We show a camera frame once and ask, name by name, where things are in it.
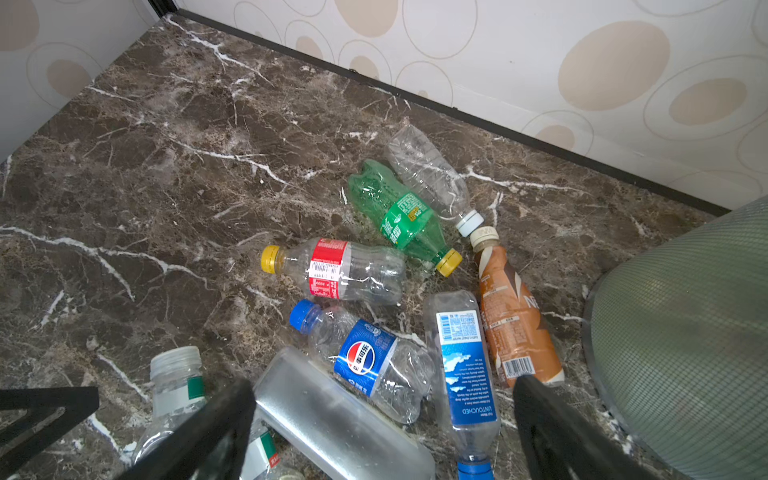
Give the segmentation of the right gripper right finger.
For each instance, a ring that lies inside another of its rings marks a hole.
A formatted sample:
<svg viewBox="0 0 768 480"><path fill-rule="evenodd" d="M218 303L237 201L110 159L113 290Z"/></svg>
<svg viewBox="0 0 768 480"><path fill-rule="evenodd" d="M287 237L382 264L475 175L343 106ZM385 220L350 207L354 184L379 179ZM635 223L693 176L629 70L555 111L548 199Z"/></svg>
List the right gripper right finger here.
<svg viewBox="0 0 768 480"><path fill-rule="evenodd" d="M651 479L635 463L532 375L513 387L514 414L533 479Z"/></svg>

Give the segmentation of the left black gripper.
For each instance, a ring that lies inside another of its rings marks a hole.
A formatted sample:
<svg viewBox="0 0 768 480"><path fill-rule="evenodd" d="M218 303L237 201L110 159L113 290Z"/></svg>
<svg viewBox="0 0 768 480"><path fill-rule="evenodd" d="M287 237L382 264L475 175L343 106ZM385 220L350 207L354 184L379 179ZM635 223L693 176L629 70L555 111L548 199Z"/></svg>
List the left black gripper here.
<svg viewBox="0 0 768 480"><path fill-rule="evenodd" d="M99 406L95 386L2 390L1 411L20 416L1 427L1 476L11 477Z"/></svg>

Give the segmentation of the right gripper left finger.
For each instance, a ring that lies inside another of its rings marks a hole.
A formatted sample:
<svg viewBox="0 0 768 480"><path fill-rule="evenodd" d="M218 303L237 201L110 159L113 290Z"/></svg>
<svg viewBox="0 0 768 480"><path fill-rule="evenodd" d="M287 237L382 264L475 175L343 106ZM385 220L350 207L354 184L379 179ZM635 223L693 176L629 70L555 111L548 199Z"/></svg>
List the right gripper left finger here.
<svg viewBox="0 0 768 480"><path fill-rule="evenodd" d="M251 382L244 378L236 380L120 477L239 478L255 407Z"/></svg>

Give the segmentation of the clear bottle red green label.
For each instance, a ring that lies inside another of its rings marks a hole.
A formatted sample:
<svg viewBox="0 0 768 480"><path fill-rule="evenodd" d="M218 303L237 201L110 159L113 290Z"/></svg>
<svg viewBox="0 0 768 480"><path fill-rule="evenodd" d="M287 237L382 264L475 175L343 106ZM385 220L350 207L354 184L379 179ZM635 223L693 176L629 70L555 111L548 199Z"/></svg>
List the clear bottle red green label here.
<svg viewBox="0 0 768 480"><path fill-rule="evenodd" d="M268 427L262 420L255 419L239 479L300 480L304 475L281 461Z"/></svg>

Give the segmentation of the clear bottle green white label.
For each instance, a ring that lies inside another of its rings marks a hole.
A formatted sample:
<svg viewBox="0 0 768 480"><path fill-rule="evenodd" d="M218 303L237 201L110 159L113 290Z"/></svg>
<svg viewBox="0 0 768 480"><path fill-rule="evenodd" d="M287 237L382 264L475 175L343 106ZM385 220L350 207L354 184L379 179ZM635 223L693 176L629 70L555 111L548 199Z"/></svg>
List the clear bottle green white label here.
<svg viewBox="0 0 768 480"><path fill-rule="evenodd" d="M202 359L196 346L165 351L150 362L152 420L132 456L135 465L206 403Z"/></svg>

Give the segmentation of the clear bottle red label yellow cap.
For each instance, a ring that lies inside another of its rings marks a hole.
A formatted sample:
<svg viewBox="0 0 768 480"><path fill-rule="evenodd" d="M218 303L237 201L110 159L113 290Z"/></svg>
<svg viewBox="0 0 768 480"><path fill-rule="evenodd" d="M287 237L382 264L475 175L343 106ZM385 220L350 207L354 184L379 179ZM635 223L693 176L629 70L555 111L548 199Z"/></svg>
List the clear bottle red label yellow cap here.
<svg viewBox="0 0 768 480"><path fill-rule="evenodd" d="M261 269L284 276L304 294L341 301L396 305L403 298L405 255L391 247L312 238L292 248L264 248Z"/></svg>

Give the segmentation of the brown Nescafe bottle near bin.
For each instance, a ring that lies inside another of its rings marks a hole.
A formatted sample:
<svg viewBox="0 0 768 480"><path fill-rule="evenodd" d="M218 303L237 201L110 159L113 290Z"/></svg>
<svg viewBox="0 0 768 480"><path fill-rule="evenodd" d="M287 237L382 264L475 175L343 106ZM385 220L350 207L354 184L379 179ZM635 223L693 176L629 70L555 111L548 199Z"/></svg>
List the brown Nescafe bottle near bin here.
<svg viewBox="0 0 768 480"><path fill-rule="evenodd" d="M470 241L491 366L500 382L512 388L519 377L532 375L548 386L563 383L565 372L538 304L509 262L498 232L480 227Z"/></svg>

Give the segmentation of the mesh bin with green liner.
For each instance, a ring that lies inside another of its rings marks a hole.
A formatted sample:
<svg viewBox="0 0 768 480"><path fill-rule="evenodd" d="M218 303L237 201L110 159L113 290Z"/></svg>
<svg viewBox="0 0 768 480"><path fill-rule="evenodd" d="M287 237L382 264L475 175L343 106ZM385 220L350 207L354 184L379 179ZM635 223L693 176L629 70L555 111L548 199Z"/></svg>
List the mesh bin with green liner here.
<svg viewBox="0 0 768 480"><path fill-rule="evenodd" d="M693 479L767 475L767 202L605 274L584 312L589 371L637 443Z"/></svg>

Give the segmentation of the square clear frosted bottle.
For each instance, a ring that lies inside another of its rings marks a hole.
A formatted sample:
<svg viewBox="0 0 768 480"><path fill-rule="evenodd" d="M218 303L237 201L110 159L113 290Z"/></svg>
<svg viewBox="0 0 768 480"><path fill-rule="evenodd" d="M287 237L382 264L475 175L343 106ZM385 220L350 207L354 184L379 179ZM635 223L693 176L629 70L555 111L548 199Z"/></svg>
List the square clear frosted bottle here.
<svg viewBox="0 0 768 480"><path fill-rule="evenodd" d="M254 386L258 417L332 479L434 479L429 450L294 347Z"/></svg>

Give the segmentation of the blue label water bottle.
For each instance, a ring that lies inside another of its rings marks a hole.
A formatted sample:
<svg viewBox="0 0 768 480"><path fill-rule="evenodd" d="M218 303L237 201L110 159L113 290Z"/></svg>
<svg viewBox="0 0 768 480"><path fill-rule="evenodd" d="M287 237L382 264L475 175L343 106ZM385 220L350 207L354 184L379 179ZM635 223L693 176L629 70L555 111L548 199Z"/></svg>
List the blue label water bottle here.
<svg viewBox="0 0 768 480"><path fill-rule="evenodd" d="M423 322L436 368L433 404L438 425L456 448L457 475L492 479L490 450L501 422L476 298L466 290L433 294Z"/></svg>

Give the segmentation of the Pepsi bottle blue cap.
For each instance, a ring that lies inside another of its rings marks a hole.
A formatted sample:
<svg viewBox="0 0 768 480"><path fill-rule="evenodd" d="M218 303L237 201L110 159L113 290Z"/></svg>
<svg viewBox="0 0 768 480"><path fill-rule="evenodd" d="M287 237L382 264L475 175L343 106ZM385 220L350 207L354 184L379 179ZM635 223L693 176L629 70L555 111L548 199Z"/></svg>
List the Pepsi bottle blue cap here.
<svg viewBox="0 0 768 480"><path fill-rule="evenodd" d="M400 424L417 421L436 373L426 349L333 306L302 300L290 325L307 337L310 358Z"/></svg>

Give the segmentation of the green Sprite bottle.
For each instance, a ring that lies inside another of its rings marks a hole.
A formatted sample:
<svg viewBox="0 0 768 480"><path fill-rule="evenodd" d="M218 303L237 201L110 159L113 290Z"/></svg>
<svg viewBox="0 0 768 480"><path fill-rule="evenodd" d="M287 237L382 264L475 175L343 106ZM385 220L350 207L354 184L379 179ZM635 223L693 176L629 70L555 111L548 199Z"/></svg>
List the green Sprite bottle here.
<svg viewBox="0 0 768 480"><path fill-rule="evenodd" d="M444 277L461 264L463 257L446 242L433 209L388 167L366 160L361 172L349 177L348 187L352 205L398 251L432 265Z"/></svg>

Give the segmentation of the clear crushed bottle white cap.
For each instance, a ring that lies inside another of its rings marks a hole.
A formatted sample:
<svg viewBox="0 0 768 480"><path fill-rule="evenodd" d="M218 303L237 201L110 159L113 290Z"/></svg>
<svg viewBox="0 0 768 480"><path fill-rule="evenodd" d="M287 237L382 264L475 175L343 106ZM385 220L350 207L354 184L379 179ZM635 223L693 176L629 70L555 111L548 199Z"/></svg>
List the clear crushed bottle white cap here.
<svg viewBox="0 0 768 480"><path fill-rule="evenodd" d="M464 178L414 125L406 123L388 141L386 158L402 183L462 237L482 226Z"/></svg>

